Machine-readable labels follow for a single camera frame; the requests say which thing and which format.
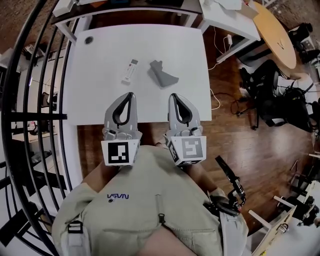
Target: black metal railing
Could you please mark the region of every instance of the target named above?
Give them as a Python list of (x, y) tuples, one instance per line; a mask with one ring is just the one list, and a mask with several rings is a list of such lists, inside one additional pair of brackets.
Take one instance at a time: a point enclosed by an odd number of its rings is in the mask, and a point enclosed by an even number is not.
[[(31, 249), (35, 250), (41, 255), (48, 256), (51, 255), (39, 247), (35, 246), (33, 243), (29, 242), (23, 237), (23, 234), (28, 233), (30, 236), (42, 241), (44, 245), (48, 248), (48, 250), (52, 253), (52, 255), (58, 255), (58, 252), (52, 243), (51, 239), (48, 237), (50, 235), (50, 232), (43, 229), (40, 223), (51, 226), (54, 220), (54, 217), (51, 216), (46, 203), (44, 201), (43, 196), (40, 192), (40, 185), (38, 181), (38, 177), (36, 175), (36, 172), (34, 170), (34, 165), (32, 163), (32, 154), (30, 149), (30, 143), (29, 143), (29, 132), (28, 132), (28, 122), (29, 121), (36, 121), (37, 128), (38, 128), (38, 145), (39, 145), (39, 151), (40, 151), (40, 158), (41, 158), (41, 164), (44, 172), (44, 179), (45, 179), (45, 186), (47, 186), (49, 193), (51, 195), (52, 202), (54, 204), (54, 207), (56, 210), (59, 210), (59, 204), (56, 199), (56, 195), (53, 190), (53, 181), (52, 176), (49, 177), (48, 167), (46, 163), (46, 156), (45, 156), (45, 150), (44, 150), (44, 143), (43, 143), (43, 137), (42, 137), (42, 121), (46, 121), (49, 124), (49, 135), (50, 135), (50, 145), (51, 145), (51, 151), (52, 151), (52, 159), (53, 159), (53, 166), (55, 169), (55, 177), (56, 181), (54, 181), (55, 184), (57, 184), (57, 187), (59, 188), (62, 198), (64, 199), (66, 197), (66, 193), (64, 191), (64, 180), (62, 180), (62, 176), (60, 175), (58, 161), (57, 161), (57, 154), (56, 154), (56, 146), (54, 141), (54, 121), (58, 121), (59, 126), (59, 137), (60, 137), (60, 145), (61, 145), (61, 158), (63, 162), (64, 167), (64, 175), (68, 184), (68, 188), (71, 191), (72, 190), (72, 184), (70, 181), (70, 176), (68, 172), (67, 167), (67, 161), (66, 161), (66, 153), (64, 148), (64, 136), (63, 136), (63, 121), (67, 119), (67, 115), (63, 113), (63, 91), (64, 91), (64, 82), (65, 82), (65, 74), (66, 74), (66, 68), (67, 68), (67, 62), (68, 62), (68, 56), (70, 52), (71, 42), (68, 42), (65, 50), (65, 56), (64, 56), (64, 63), (63, 63), (63, 69), (62, 69), (62, 76), (61, 76), (61, 84), (60, 84), (60, 91), (59, 91), (59, 104), (58, 108), (54, 108), (53, 105), (53, 98), (54, 98), (54, 85), (56, 82), (56, 75), (57, 75), (57, 67), (60, 58), (60, 54), (64, 45), (65, 36), (62, 35), (58, 50), (56, 51), (55, 55), (55, 61), (53, 65), (53, 71), (51, 76), (51, 85), (50, 85), (50, 93), (49, 93), (49, 113), (42, 113), (42, 93), (43, 93), (43, 85), (44, 85), (44, 77), (47, 67), (47, 62), (49, 55), (51, 53), (51, 48), (53, 45), (53, 41), (55, 39), (55, 36), (57, 35), (57, 27), (55, 25), (50, 24), (50, 20), (52, 18), (52, 12), (58, 2), (58, 0), (55, 0), (55, 3), (53, 7), (51, 8), (50, 12), (47, 14), (47, 18), (38, 34), (37, 40), (34, 44), (34, 50), (33, 54), (31, 55), (31, 59), (29, 61), (29, 66), (26, 73), (26, 80), (24, 82), (24, 95), (23, 95), (23, 109), (22, 112), (13, 112), (12, 111), (12, 97), (10, 97), (12, 93), (12, 86), (10, 84), (15, 82), (15, 73), (18, 67), (18, 62), (20, 59), (20, 56), (22, 54), (23, 48), (26, 43), (26, 39), (40, 13), (40, 11), (43, 9), (43, 7), (46, 4), (46, 0), (38, 0), (36, 5), (34, 6), (33, 10), (29, 14), (26, 22), (24, 23), (20, 34), (16, 40), (13, 53), (10, 59), (10, 62), (7, 67), (6, 76), (4, 80), (4, 86), (3, 86), (3, 94), (2, 94), (2, 112), (1, 112), (1, 129), (2, 129), (2, 141), (3, 141), (3, 149), (4, 149), (4, 156), (6, 161), (6, 170), (8, 169), (9, 178), (5, 178), (2, 180), (3, 188), (5, 188), (6, 193), (6, 203), (7, 203), (7, 209), (8, 209), (8, 216), (9, 218), (14, 218), (18, 214), (23, 214), (27, 220), (27, 223), (17, 232), (14, 232), (14, 236), (17, 237), (21, 242), (26, 244)], [(75, 32), (76, 26), (77, 26), (78, 20), (73, 24), (73, 32)], [(41, 69), (41, 75), (39, 80), (39, 87), (38, 87), (38, 94), (37, 94), (37, 112), (28, 112), (28, 99), (29, 99), (29, 88), (30, 88), (30, 82), (32, 79), (32, 71), (35, 62), (37, 61), (37, 51), (39, 48), (39, 45), (42, 41), (43, 35), (45, 33), (45, 30), (48, 29), (49, 26), (54, 26), (54, 30), (51, 36), (51, 39), (48, 43), (43, 62), (42, 62), (42, 69)], [(35, 205), (29, 202), (28, 196), (25, 193), (24, 190), (24, 181), (23, 178), (20, 176), (21, 173), (21, 167), (18, 165), (18, 162), (20, 161), (19, 155), (15, 152), (15, 147), (13, 143), (13, 137), (12, 137), (12, 122), (22, 122), (23, 124), (23, 136), (24, 136), (24, 149), (25, 149), (25, 156), (26, 156), (26, 166), (23, 170), (24, 173), (28, 173), (30, 176), (30, 179), (32, 180), (34, 191), (39, 199), (41, 209), (35, 212)], [(12, 199), (14, 204), (14, 210), (15, 215), (12, 217), (9, 201), (8, 201), (8, 192), (7, 192), (7, 186), (11, 185), (12, 190)], [(21, 203), (22, 211), (18, 211), (16, 199), (14, 197), (14, 189), (16, 191), (16, 194), (18, 196), (18, 199)], [(37, 235), (31, 233), (28, 229), (33, 228)]]

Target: white remote control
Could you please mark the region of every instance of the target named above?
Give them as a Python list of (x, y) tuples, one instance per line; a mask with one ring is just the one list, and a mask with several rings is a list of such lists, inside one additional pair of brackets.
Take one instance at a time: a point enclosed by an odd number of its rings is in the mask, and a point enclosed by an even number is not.
[(125, 84), (130, 84), (131, 83), (131, 77), (133, 76), (135, 70), (136, 70), (136, 66), (138, 64), (138, 61), (136, 59), (131, 60), (125, 74), (124, 74), (124, 78), (122, 79), (122, 81)]

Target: beige jacket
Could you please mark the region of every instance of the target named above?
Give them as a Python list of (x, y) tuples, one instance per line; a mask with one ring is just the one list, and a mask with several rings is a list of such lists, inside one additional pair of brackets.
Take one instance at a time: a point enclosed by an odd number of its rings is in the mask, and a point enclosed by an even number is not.
[[(211, 194), (224, 195), (219, 188)], [(141, 146), (134, 166), (122, 167), (100, 193), (84, 183), (66, 197), (54, 220), (52, 238), (62, 255), (61, 236), (68, 223), (80, 216), (92, 256), (131, 256), (161, 226), (159, 214), (164, 214), (163, 225), (195, 254), (222, 256), (220, 221), (203, 206), (204, 201), (208, 197), (175, 166), (169, 150)], [(236, 222), (246, 238), (243, 217)]]

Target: gray 3d-printed part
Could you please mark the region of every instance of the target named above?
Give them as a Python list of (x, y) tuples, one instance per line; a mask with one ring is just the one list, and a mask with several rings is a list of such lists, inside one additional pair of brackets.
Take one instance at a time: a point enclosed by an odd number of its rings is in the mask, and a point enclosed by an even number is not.
[(151, 66), (151, 69), (154, 72), (154, 74), (159, 82), (159, 85), (161, 87), (172, 86), (172, 85), (178, 83), (178, 81), (179, 81), (178, 77), (172, 76), (172, 75), (162, 71), (162, 69), (163, 69), (162, 61), (154, 60), (150, 63), (150, 66)]

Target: wooden floor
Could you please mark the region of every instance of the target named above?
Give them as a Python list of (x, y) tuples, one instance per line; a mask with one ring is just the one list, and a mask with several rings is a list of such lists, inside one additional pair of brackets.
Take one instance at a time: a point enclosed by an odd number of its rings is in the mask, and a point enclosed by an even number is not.
[[(95, 27), (115, 24), (132, 23), (164, 23), (178, 24), (181, 20), (175, 14), (156, 12), (157, 15), (148, 15), (147, 12), (128, 13), (126, 15), (111, 13), (94, 20)], [(198, 17), (195, 26), (201, 21)], [(217, 29), (216, 45), (224, 52), (222, 43), (225, 32)], [(214, 46), (214, 30), (210, 27), (205, 34), (204, 43), (208, 67), (216, 63), (220, 55)], [(292, 165), (299, 159), (299, 165), (310, 161), (308, 153), (312, 151), (311, 135), (292, 125), (281, 127), (268, 127), (260, 120), (259, 129), (251, 129), (256, 121), (256, 112), (252, 110), (237, 117), (231, 113), (231, 104), (241, 95), (239, 92), (240, 75), (236, 58), (233, 56), (215, 69), (209, 71), (210, 87), (217, 94), (221, 102), (219, 109), (212, 111), (212, 121), (202, 122), (204, 135), (207, 136), (207, 159), (203, 167), (208, 171), (217, 185), (228, 193), (232, 186), (224, 172), (215, 161), (220, 155), (241, 178), (247, 202), (242, 213), (248, 224), (250, 232), (261, 227), (248, 211), (251, 209), (267, 221), (275, 215), (277, 202), (273, 196), (288, 196), (289, 185), (293, 171)], [(212, 108), (219, 104), (211, 97)], [(240, 103), (239, 109), (246, 108), (246, 103)], [(232, 111), (237, 111), (237, 105), (232, 105)], [(101, 150), (102, 125), (78, 126), (79, 153), (82, 173), (86, 176), (103, 159)], [(153, 144), (161, 138), (168, 129), (167, 123), (141, 123), (139, 130), (143, 133), (142, 144)]]

